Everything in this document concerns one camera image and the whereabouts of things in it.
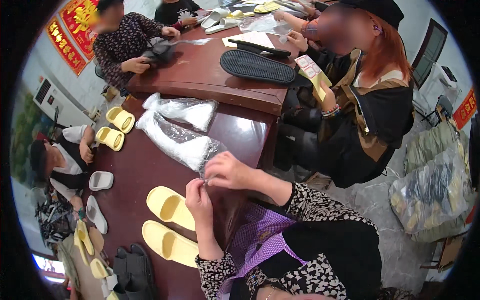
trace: orange hair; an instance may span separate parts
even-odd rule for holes
[[[368,54],[363,58],[362,72],[369,78],[377,78],[386,65],[394,64],[402,71],[403,80],[409,82],[412,67],[407,60],[400,34],[376,15],[367,14],[382,27],[383,32],[373,40]]]

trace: white shirt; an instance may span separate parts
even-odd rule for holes
[[[355,79],[355,82],[353,83],[353,86],[354,87],[359,87],[359,81],[360,81],[360,76],[361,76],[361,73],[359,73],[359,75],[357,76],[357,79]],[[398,79],[398,80],[403,80],[403,73],[402,71],[398,71],[398,70],[393,70],[393,71],[390,71],[388,72],[387,74],[383,75],[382,77],[380,77],[379,80],[377,80],[377,82],[375,82],[374,84],[372,84],[369,88],[372,88],[374,87],[375,85],[377,85],[380,80],[381,81],[385,81],[385,80],[389,80],[389,79]]]
[[[65,138],[65,140],[71,143],[80,144],[86,128],[87,125],[65,128],[62,131],[63,137]],[[54,171],[70,175],[78,175],[83,172],[82,168],[80,168],[80,166],[73,159],[73,157],[70,156],[70,154],[68,154],[68,152],[60,144],[53,144],[52,146],[57,147],[57,149],[60,150],[60,153],[63,155],[66,164],[64,168],[53,168]],[[61,184],[55,179],[50,178],[50,183],[52,184],[53,188],[57,190],[68,201],[70,201],[70,199],[72,199],[72,197],[76,194],[76,190],[71,190],[67,188],[65,185]]]

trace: beaded bracelet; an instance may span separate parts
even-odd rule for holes
[[[336,104],[332,109],[329,109],[328,111],[322,111],[322,116],[326,119],[333,118],[340,114],[341,109],[342,108]]]

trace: wooden table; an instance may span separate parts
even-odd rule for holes
[[[287,94],[285,86],[242,79],[225,72],[220,66],[220,57],[228,50],[222,38],[241,34],[238,27],[206,35],[197,27],[182,35],[184,40],[197,40],[213,37],[206,45],[178,44],[174,59],[166,66],[149,70],[130,80],[127,89],[134,95],[155,93],[213,99],[221,103],[233,104],[280,116],[282,104]],[[294,58],[299,50],[292,44],[282,45],[279,36],[268,34],[277,49],[292,53],[287,60],[280,60],[294,67]]]
[[[123,107],[138,120],[144,112],[141,105],[142,100],[130,99]],[[264,112],[220,104],[208,136],[221,141],[240,161],[255,168],[275,120],[276,116]],[[118,247],[129,250],[130,244],[139,243],[147,250],[154,266],[160,299],[204,299],[198,270],[164,260],[142,237],[145,221],[162,223],[146,205],[148,193],[154,187],[166,186],[185,195],[186,184],[199,174],[165,155],[142,130],[135,128],[125,136],[119,152],[101,145],[90,168],[92,172],[112,172],[115,177],[111,189],[92,192],[87,185],[82,197],[86,205],[88,196],[94,195],[107,220],[104,251],[111,265]],[[242,191],[215,188],[209,188],[208,193],[214,206],[215,237],[225,249],[243,215],[246,195]],[[174,223],[163,224],[196,241],[195,232]]]

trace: red banner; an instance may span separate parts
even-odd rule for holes
[[[71,0],[60,10],[60,17],[78,48],[91,61],[95,56],[93,42],[97,34],[88,25],[90,16],[97,11],[99,0]]]
[[[473,88],[468,93],[467,98],[463,100],[462,105],[456,110],[453,114],[453,119],[455,120],[456,127],[460,130],[462,129],[465,124],[473,117],[473,115],[477,112],[477,100],[475,98],[475,93],[473,92]]]
[[[53,17],[45,28],[47,35],[52,41],[53,46],[58,51],[63,60],[70,66],[72,71],[78,75],[83,71],[87,65],[84,58],[77,53],[75,46],[68,39],[67,34],[60,26],[57,17]]]

